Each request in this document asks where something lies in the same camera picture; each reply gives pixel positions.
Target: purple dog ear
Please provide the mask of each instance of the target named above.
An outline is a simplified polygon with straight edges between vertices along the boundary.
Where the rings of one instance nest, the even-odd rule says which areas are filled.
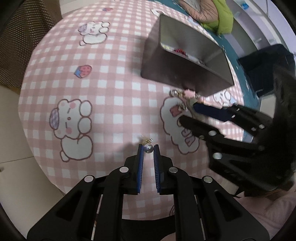
[[[86,24],[84,24],[78,28],[78,32],[84,32],[86,30],[86,28],[87,28],[87,26],[86,26]]]

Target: pink checkered tablecloth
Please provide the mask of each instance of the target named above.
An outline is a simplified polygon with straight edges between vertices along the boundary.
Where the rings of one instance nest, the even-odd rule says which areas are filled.
[[[170,110],[181,103],[170,86],[140,77],[146,37],[155,10],[213,38],[186,16],[151,1],[101,1],[60,21],[34,50],[19,99],[19,115],[29,146],[49,180],[67,193],[86,175],[100,177],[137,151],[141,135],[159,144],[162,155],[189,175],[223,178],[207,167],[207,148],[177,125]],[[207,97],[215,106],[243,104],[235,86]],[[231,123],[209,118],[229,138],[242,140]],[[153,154],[145,154],[142,189],[125,196],[123,218],[169,215],[172,196],[156,192]]]

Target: silver bead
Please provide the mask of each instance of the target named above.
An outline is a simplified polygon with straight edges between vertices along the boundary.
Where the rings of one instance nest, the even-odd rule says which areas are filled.
[[[170,96],[179,97],[179,92],[177,90],[170,90]]]
[[[146,153],[153,152],[153,149],[154,149],[154,147],[151,143],[147,143],[144,145],[144,152],[146,152]]]

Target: open container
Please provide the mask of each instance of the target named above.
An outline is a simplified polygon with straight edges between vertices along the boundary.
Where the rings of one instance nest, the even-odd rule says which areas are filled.
[[[203,96],[234,85],[224,51],[199,31],[163,14],[145,41],[141,76]]]

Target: brown woven fabric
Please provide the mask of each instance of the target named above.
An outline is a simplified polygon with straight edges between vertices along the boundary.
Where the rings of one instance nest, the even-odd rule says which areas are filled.
[[[59,0],[26,0],[0,36],[0,84],[21,88],[31,54],[62,19]]]

